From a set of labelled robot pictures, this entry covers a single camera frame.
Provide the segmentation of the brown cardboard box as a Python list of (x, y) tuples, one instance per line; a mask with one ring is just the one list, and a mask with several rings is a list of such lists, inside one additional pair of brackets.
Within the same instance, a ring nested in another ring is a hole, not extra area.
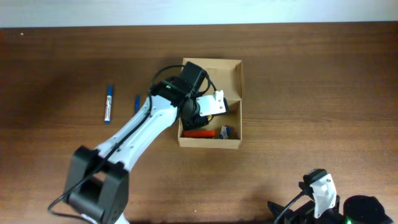
[[(204, 70), (210, 76), (211, 81), (218, 90), (224, 91), (224, 98), (228, 103), (227, 114), (215, 116), (208, 125), (200, 130), (214, 130), (216, 137), (183, 138), (183, 124), (178, 124), (178, 143), (180, 147), (202, 147), (238, 149), (242, 143), (242, 99), (245, 91), (243, 61), (215, 58), (184, 58), (183, 63), (192, 62)], [(222, 126), (230, 126), (232, 129), (229, 139), (219, 139)]]

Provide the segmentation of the red stapler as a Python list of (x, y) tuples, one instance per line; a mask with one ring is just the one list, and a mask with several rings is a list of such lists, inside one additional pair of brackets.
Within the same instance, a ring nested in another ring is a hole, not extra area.
[(212, 139), (216, 137), (216, 133), (214, 130), (192, 130), (192, 131), (183, 131), (183, 138), (204, 138), (204, 139)]

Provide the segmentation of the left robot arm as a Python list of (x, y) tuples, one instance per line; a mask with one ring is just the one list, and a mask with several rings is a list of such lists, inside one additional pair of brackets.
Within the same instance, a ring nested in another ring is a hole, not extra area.
[[(181, 119), (190, 129), (209, 123), (210, 116), (228, 112), (223, 90), (209, 74), (187, 62), (180, 74), (151, 82), (139, 111), (112, 137), (94, 149), (80, 146), (72, 155), (67, 181), (58, 201), (71, 206), (86, 223), (127, 223), (129, 173), (143, 152), (165, 129)], [(200, 87), (214, 89), (207, 95)]]

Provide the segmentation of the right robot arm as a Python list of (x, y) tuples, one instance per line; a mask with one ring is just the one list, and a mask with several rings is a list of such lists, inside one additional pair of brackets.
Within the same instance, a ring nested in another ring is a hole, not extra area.
[(287, 205), (268, 201), (274, 223), (294, 224), (394, 224), (376, 197), (354, 195), (343, 203), (325, 169), (314, 169), (298, 183), (300, 192)]

